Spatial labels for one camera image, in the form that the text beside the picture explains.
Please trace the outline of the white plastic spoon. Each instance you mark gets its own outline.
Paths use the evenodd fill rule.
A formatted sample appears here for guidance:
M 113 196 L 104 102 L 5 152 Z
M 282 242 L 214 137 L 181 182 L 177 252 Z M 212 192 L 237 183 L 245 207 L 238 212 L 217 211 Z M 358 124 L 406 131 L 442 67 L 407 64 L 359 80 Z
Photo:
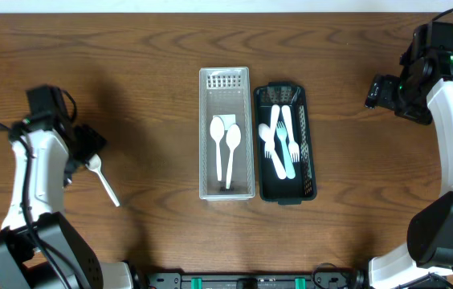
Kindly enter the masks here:
M 218 116 L 214 116 L 210 122 L 210 136 L 215 142 L 215 160 L 216 160 L 216 174 L 217 180 L 222 180 L 222 157 L 220 142 L 224 136 L 224 123 Z
M 240 141 L 241 141 L 240 128 L 237 124 L 233 124 L 230 126 L 229 130 L 227 131 L 227 135 L 226 135 L 226 144 L 230 150 L 229 160 L 228 160 L 227 170 L 226 170 L 226 190 L 229 190 L 231 187 L 234 152 L 235 152 L 235 149 L 239 146 Z
M 98 154 L 93 155 L 88 163 L 86 164 L 86 168 L 97 175 L 100 179 L 106 193 L 111 198 L 115 207 L 120 206 L 120 201 L 116 196 L 115 192 L 113 191 L 112 187 L 110 186 L 108 180 L 106 179 L 105 175 L 102 172 L 102 160 Z

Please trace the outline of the white plastic fork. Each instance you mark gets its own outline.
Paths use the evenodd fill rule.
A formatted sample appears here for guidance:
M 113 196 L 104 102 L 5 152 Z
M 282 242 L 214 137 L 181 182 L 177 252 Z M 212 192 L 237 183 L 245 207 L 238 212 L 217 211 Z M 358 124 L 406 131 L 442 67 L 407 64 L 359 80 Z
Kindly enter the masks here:
M 290 152 L 291 159 L 294 163 L 300 161 L 300 148 L 299 145 L 295 142 L 294 130 L 292 126 L 292 114 L 291 108 L 289 105 L 283 105 L 281 112 L 284 118 L 284 124 L 288 133 L 288 150 Z

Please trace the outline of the pale green plastic fork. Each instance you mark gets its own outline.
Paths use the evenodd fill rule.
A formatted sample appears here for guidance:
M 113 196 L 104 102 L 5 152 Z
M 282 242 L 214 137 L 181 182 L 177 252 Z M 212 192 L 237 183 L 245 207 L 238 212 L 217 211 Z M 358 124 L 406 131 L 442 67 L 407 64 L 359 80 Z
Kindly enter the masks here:
M 294 169 L 294 165 L 292 163 L 292 159 L 290 156 L 290 152 L 288 150 L 288 144 L 287 144 L 287 130 L 285 128 L 285 125 L 282 121 L 279 121 L 276 126 L 276 135 L 278 139 L 280 140 L 281 143 L 281 148 L 283 152 L 283 158 L 284 158 L 284 169 L 287 175 L 288 179 L 294 179 L 296 177 L 296 171 Z

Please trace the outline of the pale pink plastic fork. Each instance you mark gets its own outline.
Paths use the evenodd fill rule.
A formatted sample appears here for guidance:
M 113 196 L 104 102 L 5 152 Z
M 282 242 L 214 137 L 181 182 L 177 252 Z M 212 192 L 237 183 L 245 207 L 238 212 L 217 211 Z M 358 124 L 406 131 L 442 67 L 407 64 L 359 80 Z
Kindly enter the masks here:
M 271 107 L 271 115 L 270 115 L 270 126 L 269 126 L 269 134 L 268 134 L 268 141 L 265 144 L 265 157 L 270 157 L 270 147 L 269 143 L 274 144 L 274 138 L 275 138 L 275 130 L 276 130 L 276 125 L 278 122 L 278 119 L 280 117 L 280 106 L 278 104 L 273 104 Z

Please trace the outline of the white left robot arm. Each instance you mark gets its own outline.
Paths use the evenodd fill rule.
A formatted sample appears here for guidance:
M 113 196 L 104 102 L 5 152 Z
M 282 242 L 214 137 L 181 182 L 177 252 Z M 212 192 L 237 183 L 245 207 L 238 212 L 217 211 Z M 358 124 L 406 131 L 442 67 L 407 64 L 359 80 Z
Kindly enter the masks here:
M 13 197 L 0 229 L 1 288 L 138 288 L 127 262 L 102 263 L 63 213 L 70 151 L 46 120 L 13 124 Z

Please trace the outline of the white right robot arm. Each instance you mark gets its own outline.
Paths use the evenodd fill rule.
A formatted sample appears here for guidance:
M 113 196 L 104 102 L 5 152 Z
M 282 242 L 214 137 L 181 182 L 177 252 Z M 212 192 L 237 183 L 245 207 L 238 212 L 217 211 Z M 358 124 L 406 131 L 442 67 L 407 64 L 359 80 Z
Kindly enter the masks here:
M 441 191 L 412 218 L 405 243 L 369 261 L 372 288 L 411 288 L 436 276 L 453 275 L 453 51 L 407 52 L 400 64 L 399 77 L 375 77 L 365 105 L 435 126 Z

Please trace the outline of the dark green plastic basket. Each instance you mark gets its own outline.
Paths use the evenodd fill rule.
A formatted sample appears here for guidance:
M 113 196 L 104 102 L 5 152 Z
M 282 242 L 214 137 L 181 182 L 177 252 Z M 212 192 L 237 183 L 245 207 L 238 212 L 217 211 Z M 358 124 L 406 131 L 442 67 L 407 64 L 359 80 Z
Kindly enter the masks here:
M 316 197 L 316 175 L 304 88 L 270 82 L 254 92 L 259 195 L 280 205 Z

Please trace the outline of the white label in basket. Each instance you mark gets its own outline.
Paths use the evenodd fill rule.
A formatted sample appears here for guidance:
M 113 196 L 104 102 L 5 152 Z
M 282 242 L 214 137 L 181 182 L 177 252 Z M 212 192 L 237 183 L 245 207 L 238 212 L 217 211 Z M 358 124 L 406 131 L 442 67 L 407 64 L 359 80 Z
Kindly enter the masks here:
M 227 131 L 231 125 L 236 124 L 235 114 L 213 115 L 213 117 L 218 117 L 222 120 L 225 131 Z

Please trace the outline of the clear perforated plastic basket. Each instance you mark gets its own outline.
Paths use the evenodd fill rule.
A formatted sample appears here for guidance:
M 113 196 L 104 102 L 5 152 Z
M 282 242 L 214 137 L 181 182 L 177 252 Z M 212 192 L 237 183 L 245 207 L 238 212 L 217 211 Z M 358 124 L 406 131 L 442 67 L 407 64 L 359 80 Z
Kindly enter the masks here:
M 199 197 L 207 201 L 255 196 L 251 93 L 246 67 L 199 72 Z

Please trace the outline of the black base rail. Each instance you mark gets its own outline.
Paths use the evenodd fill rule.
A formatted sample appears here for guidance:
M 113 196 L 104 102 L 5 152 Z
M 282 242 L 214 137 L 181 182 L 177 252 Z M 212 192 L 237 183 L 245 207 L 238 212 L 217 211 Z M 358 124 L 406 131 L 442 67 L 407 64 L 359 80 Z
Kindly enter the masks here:
M 307 272 L 185 273 L 155 271 L 145 276 L 148 289 L 367 289 L 367 274 L 361 269 L 322 263 Z

